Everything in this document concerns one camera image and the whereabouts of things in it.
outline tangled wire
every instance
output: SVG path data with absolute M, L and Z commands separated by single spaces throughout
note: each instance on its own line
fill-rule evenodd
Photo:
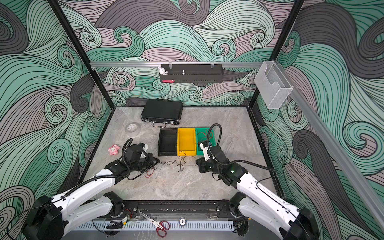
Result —
M 176 163 L 176 166 L 179 166 L 179 170 L 177 172 L 182 172 L 184 170 L 184 164 L 186 164 L 186 161 L 184 160 L 186 157 L 193 157 L 194 159 L 196 159 L 195 156 L 187 156 L 185 154 L 185 156 L 183 156 L 180 159 L 177 159 L 175 161 L 159 162 L 159 164 L 162 164 L 162 165 L 164 165 L 164 164 L 172 165 L 172 164 Z

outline yellow storage bin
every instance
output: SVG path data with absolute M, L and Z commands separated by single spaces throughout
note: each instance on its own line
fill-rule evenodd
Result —
M 196 156 L 196 130 L 194 128 L 177 129 L 177 155 Z

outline scissors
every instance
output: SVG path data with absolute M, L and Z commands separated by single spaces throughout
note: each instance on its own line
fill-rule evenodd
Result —
M 161 221 L 161 222 L 157 222 L 155 220 L 153 220 L 152 218 L 150 218 L 149 216 L 145 215 L 144 213 L 140 212 L 148 221 L 150 221 L 153 225 L 156 226 L 156 233 L 159 237 L 165 237 L 167 236 L 167 232 L 166 230 L 169 230 L 170 228 L 170 224 L 169 222 L 167 221 Z

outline aluminum rail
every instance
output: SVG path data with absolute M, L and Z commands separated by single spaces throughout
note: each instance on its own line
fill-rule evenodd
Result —
M 145 61 L 94 61 L 92 68 L 155 68 L 159 64 L 221 64 L 223 68 L 260 68 L 262 62 L 145 62 Z

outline wall-mounted shelf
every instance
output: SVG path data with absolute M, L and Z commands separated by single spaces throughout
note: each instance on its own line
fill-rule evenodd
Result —
M 255 83 L 268 109 L 279 109 L 292 91 L 283 66 L 274 61 L 263 62 Z
M 159 74 L 163 83 L 220 83 L 224 76 L 221 64 L 162 64 L 161 67 L 168 72 Z

